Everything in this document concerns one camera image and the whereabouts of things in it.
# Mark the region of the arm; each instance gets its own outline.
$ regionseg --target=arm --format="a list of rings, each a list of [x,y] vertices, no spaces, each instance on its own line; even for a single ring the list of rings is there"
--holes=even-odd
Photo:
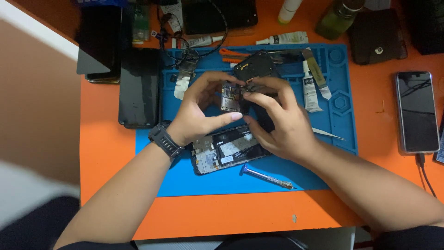
[[[202,109],[220,100],[214,94],[222,80],[238,80],[222,72],[208,72],[185,92],[179,112],[167,128],[180,146],[242,118],[240,113],[205,117]],[[150,143],[114,175],[80,209],[54,249],[81,242],[129,242],[147,214],[171,165],[169,156]]]
[[[260,93],[244,95],[264,107],[275,124],[276,129],[268,134],[253,118],[244,117],[264,148],[313,171],[375,231],[444,227],[444,205],[420,187],[318,141],[307,112],[297,104],[288,82],[264,77],[255,83],[276,89],[281,102]]]

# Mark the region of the forearm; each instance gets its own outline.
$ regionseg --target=forearm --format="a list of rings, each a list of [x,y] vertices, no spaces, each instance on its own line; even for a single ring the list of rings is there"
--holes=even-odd
[[[128,242],[147,214],[171,162],[150,143],[80,209],[54,249],[78,242]]]
[[[321,144],[303,165],[376,231],[442,226],[444,205],[412,182],[359,157]]]

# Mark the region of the usb cable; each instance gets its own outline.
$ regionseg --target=usb cable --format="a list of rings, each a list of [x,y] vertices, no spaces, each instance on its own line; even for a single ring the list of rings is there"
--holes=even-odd
[[[435,191],[433,191],[432,185],[428,181],[427,175],[425,174],[425,169],[424,169],[425,157],[424,157],[423,153],[417,153],[416,154],[416,162],[419,164],[419,167],[421,167],[422,175],[424,176],[424,180],[427,183],[428,188],[430,188],[430,191],[432,192],[433,196],[435,198],[437,198],[436,194],[435,194]]]

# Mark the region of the green bottle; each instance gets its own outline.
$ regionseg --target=green bottle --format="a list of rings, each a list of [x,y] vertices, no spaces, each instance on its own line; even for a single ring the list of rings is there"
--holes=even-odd
[[[329,40],[338,39],[350,26],[365,0],[334,0],[316,25],[315,32]]]

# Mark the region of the orange table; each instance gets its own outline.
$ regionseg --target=orange table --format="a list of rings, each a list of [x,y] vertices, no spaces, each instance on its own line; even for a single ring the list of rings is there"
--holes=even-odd
[[[288,25],[279,25],[282,1],[258,0],[259,23],[251,36],[229,37],[225,46],[250,45],[271,35],[307,31],[312,43],[332,43],[314,33],[330,0],[304,1]],[[152,19],[153,29],[159,29]],[[154,41],[145,46],[157,47]],[[348,44],[346,35],[334,43]],[[429,71],[433,75],[438,122],[444,102],[444,55],[421,56],[410,44],[408,58],[370,66],[350,58],[350,80],[359,155],[419,186],[424,186],[413,156],[398,152],[393,75]],[[82,80],[80,183],[82,205],[135,154],[135,131],[117,122],[119,87]],[[426,157],[428,178],[444,199],[444,166]],[[247,210],[245,216],[241,211]],[[134,239],[239,234],[362,225],[363,221],[331,190],[156,198]]]

